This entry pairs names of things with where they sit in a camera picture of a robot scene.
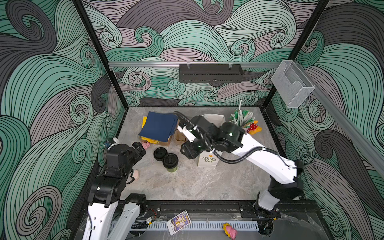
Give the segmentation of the white paper takeout bag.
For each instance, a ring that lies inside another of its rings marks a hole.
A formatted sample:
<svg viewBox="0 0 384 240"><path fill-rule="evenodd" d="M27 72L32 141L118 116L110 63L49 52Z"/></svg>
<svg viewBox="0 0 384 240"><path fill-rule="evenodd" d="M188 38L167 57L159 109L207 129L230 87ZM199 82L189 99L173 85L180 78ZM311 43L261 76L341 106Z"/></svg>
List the white paper takeout bag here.
<svg viewBox="0 0 384 240"><path fill-rule="evenodd" d="M218 114L204 114L204 118L211 124L214 124L219 128L223 123L226 122L224 115ZM198 167L207 169L215 169L220 160L214 155L207 151L203 151L199 155Z"/></svg>

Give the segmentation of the black plastic cup lid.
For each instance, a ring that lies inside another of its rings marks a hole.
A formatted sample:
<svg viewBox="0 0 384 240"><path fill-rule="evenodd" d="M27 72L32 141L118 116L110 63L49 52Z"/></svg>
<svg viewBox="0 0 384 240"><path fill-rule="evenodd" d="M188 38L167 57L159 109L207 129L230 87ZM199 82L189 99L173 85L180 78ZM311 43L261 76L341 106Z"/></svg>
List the black plastic cup lid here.
<svg viewBox="0 0 384 240"><path fill-rule="evenodd" d="M166 169L174 169L178 166L179 158L176 154L168 153L163 158L163 166Z"/></svg>

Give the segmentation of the green paper coffee cup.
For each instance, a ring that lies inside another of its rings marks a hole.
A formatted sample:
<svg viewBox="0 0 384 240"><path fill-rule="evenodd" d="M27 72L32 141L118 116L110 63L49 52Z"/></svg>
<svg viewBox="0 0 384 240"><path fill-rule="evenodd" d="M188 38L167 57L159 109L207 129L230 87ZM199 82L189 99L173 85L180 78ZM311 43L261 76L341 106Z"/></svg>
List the green paper coffee cup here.
<svg viewBox="0 0 384 240"><path fill-rule="evenodd" d="M178 166L174 166L172 168L167 168L167 171L170 172L170 173L174 173L174 172L177 171L177 169L178 169Z"/></svg>

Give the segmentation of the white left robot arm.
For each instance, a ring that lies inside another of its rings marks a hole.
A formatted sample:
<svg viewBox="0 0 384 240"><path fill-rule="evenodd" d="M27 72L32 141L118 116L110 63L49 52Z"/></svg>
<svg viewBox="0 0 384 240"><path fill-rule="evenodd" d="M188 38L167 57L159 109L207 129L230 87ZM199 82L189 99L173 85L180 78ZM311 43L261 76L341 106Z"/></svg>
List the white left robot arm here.
<svg viewBox="0 0 384 240"><path fill-rule="evenodd" d="M124 240L135 220L146 211L146 196L130 194L122 213L110 229L121 194L133 178L133 166L146 154L141 143L132 146L113 144L106 153L106 163L91 185L88 196L84 240Z"/></svg>

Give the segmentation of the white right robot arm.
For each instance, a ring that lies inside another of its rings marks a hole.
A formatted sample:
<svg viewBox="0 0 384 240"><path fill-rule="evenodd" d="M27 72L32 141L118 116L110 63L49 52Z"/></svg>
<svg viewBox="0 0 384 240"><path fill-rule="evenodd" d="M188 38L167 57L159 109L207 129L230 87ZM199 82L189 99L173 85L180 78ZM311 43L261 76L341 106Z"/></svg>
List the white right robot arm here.
<svg viewBox="0 0 384 240"><path fill-rule="evenodd" d="M269 187L257 197L260 211L275 213L277 203L294 200L303 194L303 182L299 179L303 172L302 161L282 157L233 123L224 122L217 127L204 116L189 119L180 112L174 114L180 121L178 130L188 139L181 146L181 153L188 159L207 152L230 165L249 161L270 175Z"/></svg>

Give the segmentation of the pink squishy toy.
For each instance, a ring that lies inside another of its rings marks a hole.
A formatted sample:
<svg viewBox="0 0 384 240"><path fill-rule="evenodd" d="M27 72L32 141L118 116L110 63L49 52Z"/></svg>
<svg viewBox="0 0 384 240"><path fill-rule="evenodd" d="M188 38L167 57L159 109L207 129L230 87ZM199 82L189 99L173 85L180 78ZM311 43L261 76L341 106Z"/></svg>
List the pink squishy toy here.
<svg viewBox="0 0 384 240"><path fill-rule="evenodd" d="M150 147L150 143L149 142L142 142L142 145L143 145L143 148L145 150L147 150Z"/></svg>

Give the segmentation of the pink oval soap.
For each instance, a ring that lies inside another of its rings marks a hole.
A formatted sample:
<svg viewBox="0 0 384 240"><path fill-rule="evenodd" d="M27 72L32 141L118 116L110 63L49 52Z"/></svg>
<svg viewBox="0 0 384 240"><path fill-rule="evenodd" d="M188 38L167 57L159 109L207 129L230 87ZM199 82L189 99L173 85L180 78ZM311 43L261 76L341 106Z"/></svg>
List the pink oval soap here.
<svg viewBox="0 0 384 240"><path fill-rule="evenodd" d="M132 178L135 180L138 180L140 177L139 171L138 170L133 170Z"/></svg>

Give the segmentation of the brown cup sleeve pile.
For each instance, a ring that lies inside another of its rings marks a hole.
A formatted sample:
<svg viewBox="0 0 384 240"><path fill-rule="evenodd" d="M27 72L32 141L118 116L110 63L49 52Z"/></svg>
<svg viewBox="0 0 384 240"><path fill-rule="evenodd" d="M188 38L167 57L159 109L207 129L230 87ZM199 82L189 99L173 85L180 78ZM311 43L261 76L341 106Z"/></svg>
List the brown cup sleeve pile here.
<svg viewBox="0 0 384 240"><path fill-rule="evenodd" d="M174 133L174 141L177 145L182 145L189 140L183 133L181 133L179 130L176 130Z"/></svg>

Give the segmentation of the stack of black cup lids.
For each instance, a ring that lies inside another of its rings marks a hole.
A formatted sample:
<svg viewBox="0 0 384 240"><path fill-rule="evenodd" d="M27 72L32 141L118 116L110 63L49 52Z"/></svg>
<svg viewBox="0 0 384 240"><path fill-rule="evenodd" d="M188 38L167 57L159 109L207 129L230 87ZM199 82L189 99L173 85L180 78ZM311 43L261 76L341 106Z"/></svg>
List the stack of black cup lids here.
<svg viewBox="0 0 384 240"><path fill-rule="evenodd" d="M153 156L156 161L163 161L164 157L168 154L166 148L160 147L154 150Z"/></svg>

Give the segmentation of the brown cardboard napkin tray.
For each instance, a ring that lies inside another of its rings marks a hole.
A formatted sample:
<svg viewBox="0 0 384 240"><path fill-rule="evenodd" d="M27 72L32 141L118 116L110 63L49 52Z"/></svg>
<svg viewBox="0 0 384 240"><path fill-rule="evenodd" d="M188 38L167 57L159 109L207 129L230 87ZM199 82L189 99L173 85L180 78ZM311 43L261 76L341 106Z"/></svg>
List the brown cardboard napkin tray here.
<svg viewBox="0 0 384 240"><path fill-rule="evenodd" d="M151 144L154 144L154 145L168 147L171 144L172 139L173 139L173 136L170 136L166 142L157 141L157 140L153 140L153 139L149 139L148 142Z"/></svg>

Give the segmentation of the navy blue napkin stack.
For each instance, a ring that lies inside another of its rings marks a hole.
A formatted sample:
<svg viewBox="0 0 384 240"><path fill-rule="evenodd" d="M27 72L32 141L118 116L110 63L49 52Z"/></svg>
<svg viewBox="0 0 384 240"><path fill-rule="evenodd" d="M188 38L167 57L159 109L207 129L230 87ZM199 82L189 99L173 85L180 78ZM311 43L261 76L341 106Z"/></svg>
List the navy blue napkin stack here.
<svg viewBox="0 0 384 240"><path fill-rule="evenodd" d="M149 112L139 136L166 142L174 134L177 124L178 118L174 114Z"/></svg>

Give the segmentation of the wrapped straws bundle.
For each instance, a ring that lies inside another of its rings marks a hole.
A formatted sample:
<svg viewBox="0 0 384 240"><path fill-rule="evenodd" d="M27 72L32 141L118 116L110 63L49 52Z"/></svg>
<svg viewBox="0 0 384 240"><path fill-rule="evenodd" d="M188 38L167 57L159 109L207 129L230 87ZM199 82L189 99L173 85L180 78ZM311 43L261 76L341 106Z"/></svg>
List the wrapped straws bundle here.
<svg viewBox="0 0 384 240"><path fill-rule="evenodd" d="M251 124L254 123L254 113L244 110L242 108L243 99L240 100L239 107L235 110L233 114L230 116L230 122L241 127L243 129L247 129Z"/></svg>

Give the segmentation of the red yellow plush toy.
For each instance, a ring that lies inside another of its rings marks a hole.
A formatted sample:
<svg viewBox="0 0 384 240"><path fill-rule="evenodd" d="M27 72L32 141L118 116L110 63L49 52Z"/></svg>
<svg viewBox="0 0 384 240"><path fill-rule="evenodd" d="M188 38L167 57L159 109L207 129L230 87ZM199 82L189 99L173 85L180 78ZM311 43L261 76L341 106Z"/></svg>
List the red yellow plush toy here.
<svg viewBox="0 0 384 240"><path fill-rule="evenodd" d="M258 121L254 121L249 125L249 128L247 129L247 133L250 135L254 135L256 133L259 133L262 131L262 127L258 125Z"/></svg>

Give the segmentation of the colourful picture card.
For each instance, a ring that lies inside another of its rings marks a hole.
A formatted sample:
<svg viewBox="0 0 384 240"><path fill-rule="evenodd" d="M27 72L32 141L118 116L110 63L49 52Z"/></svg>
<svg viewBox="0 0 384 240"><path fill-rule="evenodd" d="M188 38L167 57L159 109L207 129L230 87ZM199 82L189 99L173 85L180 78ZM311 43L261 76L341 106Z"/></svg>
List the colourful picture card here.
<svg viewBox="0 0 384 240"><path fill-rule="evenodd" d="M192 221L187 210L184 210L180 214L177 214L175 217L167 221L167 228L170 235L173 236L175 233L186 228L191 223Z"/></svg>

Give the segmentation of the pink yellow toy figure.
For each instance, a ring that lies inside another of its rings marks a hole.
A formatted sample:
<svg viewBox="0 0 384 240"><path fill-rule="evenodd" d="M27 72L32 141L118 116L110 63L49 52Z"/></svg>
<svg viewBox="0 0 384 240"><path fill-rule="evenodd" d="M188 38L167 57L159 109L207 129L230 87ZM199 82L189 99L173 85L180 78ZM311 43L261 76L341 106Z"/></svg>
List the pink yellow toy figure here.
<svg viewBox="0 0 384 240"><path fill-rule="evenodd" d="M223 230L225 231L225 234L231 239L235 240L236 236L238 234L238 231L234 229L229 223L223 224Z"/></svg>

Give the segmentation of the black wall shelf tray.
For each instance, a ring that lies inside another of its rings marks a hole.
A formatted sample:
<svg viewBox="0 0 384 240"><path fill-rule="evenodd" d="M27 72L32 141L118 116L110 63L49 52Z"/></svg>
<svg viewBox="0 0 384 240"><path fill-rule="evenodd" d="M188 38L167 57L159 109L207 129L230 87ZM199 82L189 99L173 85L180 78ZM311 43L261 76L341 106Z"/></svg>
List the black wall shelf tray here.
<svg viewBox="0 0 384 240"><path fill-rule="evenodd" d="M180 65L179 80L181 83L240 83L244 71L241 65L228 67L225 65Z"/></svg>

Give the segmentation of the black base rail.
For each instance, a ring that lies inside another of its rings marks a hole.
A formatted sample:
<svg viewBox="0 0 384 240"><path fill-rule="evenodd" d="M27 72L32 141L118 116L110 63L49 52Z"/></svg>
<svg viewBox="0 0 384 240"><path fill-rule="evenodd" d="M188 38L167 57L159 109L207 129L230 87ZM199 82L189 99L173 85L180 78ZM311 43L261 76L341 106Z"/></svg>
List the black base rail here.
<svg viewBox="0 0 384 240"><path fill-rule="evenodd" d="M262 210L253 200L200 200L200 201L147 201L147 210L139 218L155 217L168 219L178 213L187 211L192 214L228 214L243 219L272 219L280 214L309 213L319 211L318 204L312 200L280 201L271 211Z"/></svg>

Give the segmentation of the aluminium wall rail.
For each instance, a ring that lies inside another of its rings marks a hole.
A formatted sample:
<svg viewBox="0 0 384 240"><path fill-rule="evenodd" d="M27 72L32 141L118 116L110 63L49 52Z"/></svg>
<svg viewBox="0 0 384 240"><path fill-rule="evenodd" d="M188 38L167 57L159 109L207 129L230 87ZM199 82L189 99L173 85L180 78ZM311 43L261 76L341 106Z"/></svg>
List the aluminium wall rail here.
<svg viewBox="0 0 384 240"><path fill-rule="evenodd" d="M187 65L188 68L191 65L225 65L229 68L233 65L241 65L244 68L277 68L280 62L277 63L260 63L260 62L108 62L110 68L178 68L180 65Z"/></svg>

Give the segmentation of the clear acrylic wall holder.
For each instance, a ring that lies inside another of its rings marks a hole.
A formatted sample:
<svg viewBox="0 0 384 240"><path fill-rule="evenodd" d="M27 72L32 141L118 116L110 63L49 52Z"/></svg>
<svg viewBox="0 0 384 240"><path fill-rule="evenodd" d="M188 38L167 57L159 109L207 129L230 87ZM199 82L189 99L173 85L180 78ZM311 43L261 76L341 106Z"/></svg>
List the clear acrylic wall holder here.
<svg viewBox="0 0 384 240"><path fill-rule="evenodd" d="M272 83L289 109L299 108L315 90L310 76L302 65L292 60L280 63L272 76Z"/></svg>

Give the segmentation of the black corner frame post left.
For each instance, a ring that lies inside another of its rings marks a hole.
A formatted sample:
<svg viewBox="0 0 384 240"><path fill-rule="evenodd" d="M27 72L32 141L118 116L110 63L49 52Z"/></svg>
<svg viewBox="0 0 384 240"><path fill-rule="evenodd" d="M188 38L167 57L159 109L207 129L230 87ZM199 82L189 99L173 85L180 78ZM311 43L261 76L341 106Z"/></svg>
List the black corner frame post left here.
<svg viewBox="0 0 384 240"><path fill-rule="evenodd" d="M115 88L115 91L117 92L117 95L125 109L125 111L127 112L128 109L129 109L129 106L127 104L127 101L124 97L124 94L120 88L120 85L119 85L119 82L117 80L117 77L115 75L115 73L110 69L109 67L109 61L107 59L107 56L102 48L102 45L97 37L97 34L96 34L96 31L95 29L93 28L93 25L91 23L91 20L86 12L86 9L83 5L83 2L80 1L80 0L73 0L73 4L77 10L77 13L91 39L91 42L92 44L94 45L95 49L96 49L96 52L102 62L102 65L104 67L104 69L106 70L106 73L113 85L113 87Z"/></svg>

